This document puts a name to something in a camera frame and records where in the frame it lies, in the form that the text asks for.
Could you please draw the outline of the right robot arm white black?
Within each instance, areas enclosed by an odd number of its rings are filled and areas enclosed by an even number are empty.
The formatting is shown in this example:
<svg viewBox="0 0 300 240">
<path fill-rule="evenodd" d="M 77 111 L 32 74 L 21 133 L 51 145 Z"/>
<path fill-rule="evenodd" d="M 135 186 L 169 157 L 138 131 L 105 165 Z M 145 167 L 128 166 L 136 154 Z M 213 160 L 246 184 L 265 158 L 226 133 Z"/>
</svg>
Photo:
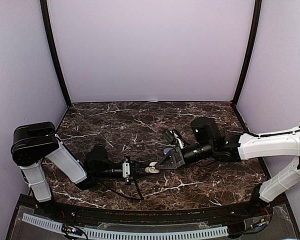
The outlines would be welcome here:
<svg viewBox="0 0 300 240">
<path fill-rule="evenodd" d="M 293 160 L 271 179 L 254 190 L 245 213 L 256 217 L 265 204 L 300 183 L 300 125 L 268 133 L 243 132 L 221 136 L 214 119 L 198 117 L 190 123 L 196 143 L 175 146 L 155 164 L 157 170 L 176 170 L 205 158 L 219 162 L 240 162 L 261 157 L 293 156 Z"/>
</svg>

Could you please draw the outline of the beige earbud charging case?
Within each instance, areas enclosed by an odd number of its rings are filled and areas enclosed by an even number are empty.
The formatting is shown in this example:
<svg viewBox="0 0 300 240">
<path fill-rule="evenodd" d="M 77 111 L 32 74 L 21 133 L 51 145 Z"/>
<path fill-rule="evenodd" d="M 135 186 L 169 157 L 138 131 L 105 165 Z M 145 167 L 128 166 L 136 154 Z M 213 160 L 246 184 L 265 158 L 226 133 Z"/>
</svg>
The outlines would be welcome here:
<svg viewBox="0 0 300 240">
<path fill-rule="evenodd" d="M 147 173 L 147 174 L 158 174 L 160 172 L 159 169 L 156 169 L 155 165 L 157 164 L 156 161 L 153 161 L 149 164 L 149 166 L 147 166 L 144 171 Z"/>
</svg>

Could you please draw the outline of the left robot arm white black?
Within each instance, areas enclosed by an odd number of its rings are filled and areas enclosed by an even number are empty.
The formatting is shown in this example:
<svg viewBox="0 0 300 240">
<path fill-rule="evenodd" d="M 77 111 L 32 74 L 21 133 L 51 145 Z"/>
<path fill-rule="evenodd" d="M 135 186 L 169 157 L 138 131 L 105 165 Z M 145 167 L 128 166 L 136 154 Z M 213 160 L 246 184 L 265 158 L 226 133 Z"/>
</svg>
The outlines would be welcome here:
<svg viewBox="0 0 300 240">
<path fill-rule="evenodd" d="M 126 185 L 150 174 L 150 166 L 132 161 L 126 156 L 115 163 L 109 160 L 102 144 L 97 144 L 79 161 L 62 142 L 52 122 L 40 122 L 17 127 L 11 146 L 13 161 L 22 171 L 41 210 L 50 218 L 57 218 L 60 206 L 53 199 L 52 190 L 41 166 L 48 159 L 81 190 L 95 187 L 100 179 L 122 179 Z"/>
</svg>

